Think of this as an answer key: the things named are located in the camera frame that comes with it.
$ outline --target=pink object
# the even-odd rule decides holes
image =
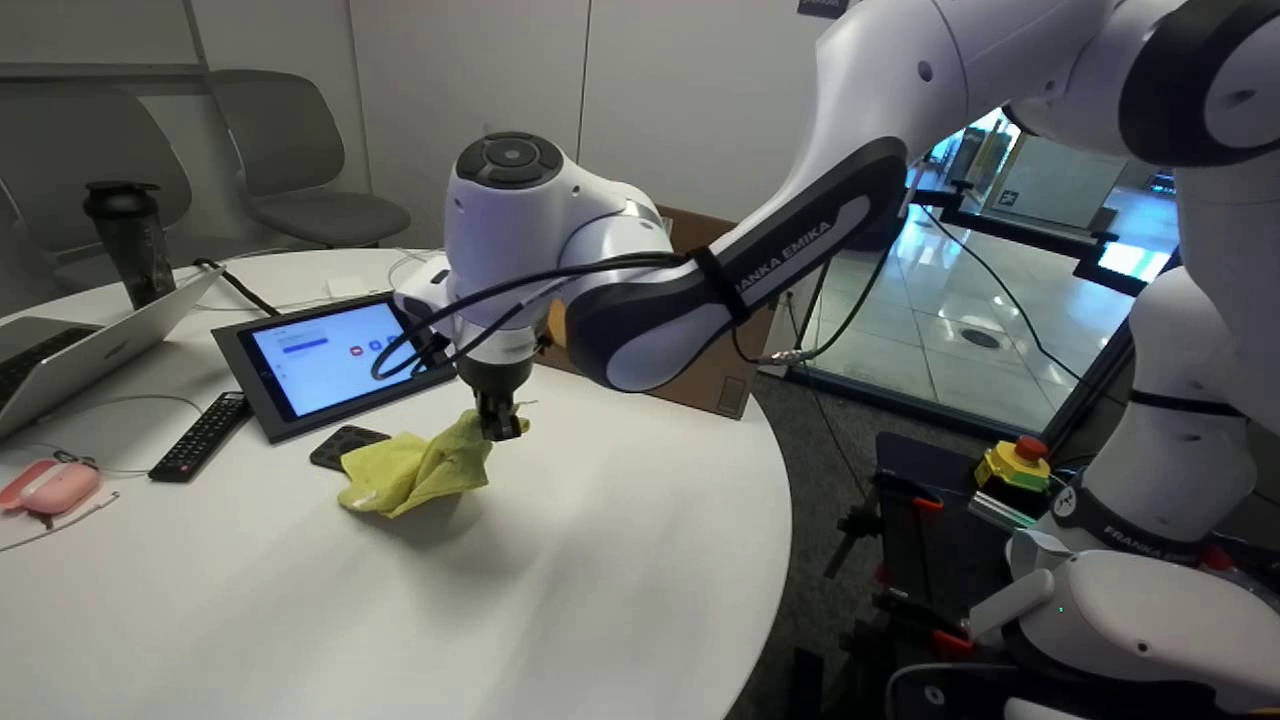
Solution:
[[[39,455],[0,489],[0,513],[62,517],[99,489],[92,463]]]

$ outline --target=white round table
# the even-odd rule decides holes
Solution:
[[[229,264],[304,309],[379,292],[427,252],[292,252]],[[45,316],[109,319],[119,288]],[[528,436],[489,489],[396,522],[335,507],[309,463],[333,431],[262,445],[243,424],[192,484],[144,471],[232,387],[207,336],[253,319],[210,288],[169,347],[0,445],[11,474],[50,445],[92,453],[115,504],[0,552],[0,715],[441,715],[708,720],[772,629],[791,504],[756,403],[720,421],[537,368]],[[462,383],[354,414],[449,427]]]

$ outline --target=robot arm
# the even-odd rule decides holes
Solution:
[[[1280,343],[1267,340],[1280,240],[1263,236],[1280,227],[1276,15],[1272,0],[854,0],[821,35],[796,168],[763,206],[689,260],[668,256],[644,190],[575,168],[537,135],[472,143],[449,186],[449,297],[545,272],[525,292],[450,316],[484,431],[521,436],[511,394],[552,297],[566,304],[566,352],[589,376],[624,390],[655,387],[834,246],[883,246],[898,227],[908,160],[973,116],[1017,105],[1018,119],[1066,143],[1193,172],[1181,200],[1188,272],[1162,274],[1132,316],[1136,399],[1083,478],[1091,518],[1042,518],[1079,554],[1017,566],[1031,580],[1011,593],[1006,618],[1074,673],[1193,674],[1223,697],[1280,697],[1276,673],[1243,673],[1280,668],[1276,617],[1249,593],[1167,565],[1250,489],[1240,412],[1280,427]],[[557,268],[624,256],[665,260],[552,280]],[[1261,629],[1263,645],[1200,645],[1211,625],[1196,618],[1196,603],[1142,617],[1151,595],[1176,586],[1214,595],[1214,617],[1249,603],[1230,632],[1243,640]]]
[[[668,383],[834,246],[883,246],[898,233],[908,154],[1036,91],[1102,11],[1107,0],[852,2],[821,35],[810,126],[781,190],[701,256],[545,288],[566,304],[566,354],[606,387]],[[644,190],[507,133],[461,154],[443,246],[449,297],[461,299],[528,272],[668,252],[668,240]],[[461,376],[494,439],[521,431],[511,390],[528,376],[549,297],[521,316],[507,316],[511,299],[472,304],[450,327],[457,343],[480,340]]]

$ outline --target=crumpled yellow cloth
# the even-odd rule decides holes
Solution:
[[[480,431],[480,414],[462,412],[450,427],[430,439],[393,436],[379,445],[362,445],[340,455],[346,471],[346,489],[340,504],[346,513],[379,513],[388,518],[441,501],[461,494],[489,484],[489,436]]]

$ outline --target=chair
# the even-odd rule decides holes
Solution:
[[[247,212],[284,236],[350,246],[407,227],[407,212],[328,186],[345,172],[345,141],[321,89],[286,71],[207,71],[216,113],[239,160]]]
[[[0,256],[3,288],[31,299],[115,280],[83,217],[83,183],[154,183],[159,225],[192,186],[152,113],[110,82],[0,79]]]

